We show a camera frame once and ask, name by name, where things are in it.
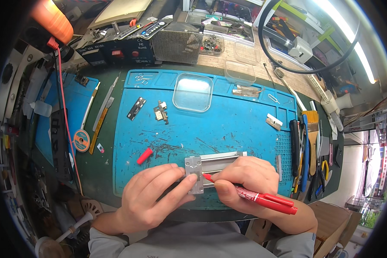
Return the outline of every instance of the tape roll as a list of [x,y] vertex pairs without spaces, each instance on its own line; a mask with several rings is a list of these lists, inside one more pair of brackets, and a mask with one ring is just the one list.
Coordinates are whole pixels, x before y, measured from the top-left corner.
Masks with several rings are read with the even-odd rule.
[[75,136],[73,137],[73,144],[76,147],[76,150],[79,152],[85,152],[89,149],[90,139],[89,134],[85,130],[77,130]]

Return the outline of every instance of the metal clamp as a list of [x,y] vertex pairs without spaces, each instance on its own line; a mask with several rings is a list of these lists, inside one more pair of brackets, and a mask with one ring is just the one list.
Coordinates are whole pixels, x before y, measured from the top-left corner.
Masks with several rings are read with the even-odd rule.
[[204,188],[214,187],[214,183],[204,179],[202,173],[215,174],[221,172],[222,169],[240,156],[247,156],[247,152],[225,152],[185,158],[186,176],[196,173],[199,178],[189,194],[202,194]]
[[142,73],[140,73],[139,75],[135,76],[135,80],[136,81],[140,81],[140,80],[152,80],[153,78],[149,78],[149,77],[152,77],[153,75],[144,75]]
[[185,158],[185,174],[196,174],[198,179],[188,194],[203,193],[202,161],[200,156],[191,156]]
[[138,84],[142,84],[142,85],[148,85],[148,81],[147,80],[143,80],[141,83],[135,83],[135,85],[138,85]]

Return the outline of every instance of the label sticker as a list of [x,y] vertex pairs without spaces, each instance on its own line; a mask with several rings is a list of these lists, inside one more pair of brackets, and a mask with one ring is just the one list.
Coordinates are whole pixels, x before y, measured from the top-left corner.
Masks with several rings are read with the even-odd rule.
[[217,21],[217,19],[215,19],[214,17],[211,17],[203,22],[201,22],[203,25],[207,25],[207,24],[211,24],[211,22],[213,21]]
[[155,17],[149,17],[149,18],[146,18],[148,21],[151,21],[151,22],[154,22],[156,21],[158,18],[155,18]]
[[104,152],[105,152],[105,149],[102,147],[102,145],[101,145],[100,143],[99,143],[96,147],[99,149],[99,151],[100,151],[101,153],[104,153]]

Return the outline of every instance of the yellow handle tool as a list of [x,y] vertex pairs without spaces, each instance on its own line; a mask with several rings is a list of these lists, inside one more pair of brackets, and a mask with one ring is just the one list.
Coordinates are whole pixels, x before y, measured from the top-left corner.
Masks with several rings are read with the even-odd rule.
[[301,153],[301,158],[299,159],[298,177],[297,177],[297,180],[295,181],[294,193],[296,193],[298,190],[298,179],[299,179],[299,176],[301,175],[302,167],[303,167],[303,153]]
[[324,171],[324,166],[325,166],[325,180],[328,180],[328,172],[329,172],[329,168],[328,168],[328,162],[325,160],[323,161],[322,165],[321,165],[321,169]]
[[114,99],[115,99],[114,97],[109,98],[108,102],[106,103],[105,109],[100,115],[99,121],[97,122],[96,130],[93,134],[92,142],[90,143],[90,147],[89,147],[90,155],[93,154],[94,146],[96,145],[97,135],[99,134],[100,127],[102,127],[103,120],[105,119],[106,113],[108,113],[108,109],[112,105],[112,102],[114,101]]

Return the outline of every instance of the metal mesh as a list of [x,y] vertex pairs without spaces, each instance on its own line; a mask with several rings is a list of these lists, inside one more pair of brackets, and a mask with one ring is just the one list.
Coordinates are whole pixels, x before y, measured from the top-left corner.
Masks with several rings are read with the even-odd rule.
[[160,31],[152,37],[155,58],[158,61],[195,65],[203,34],[187,31]]
[[289,196],[294,181],[291,158],[291,134],[279,132],[275,141],[275,157],[281,155],[282,181],[278,182],[278,193]]

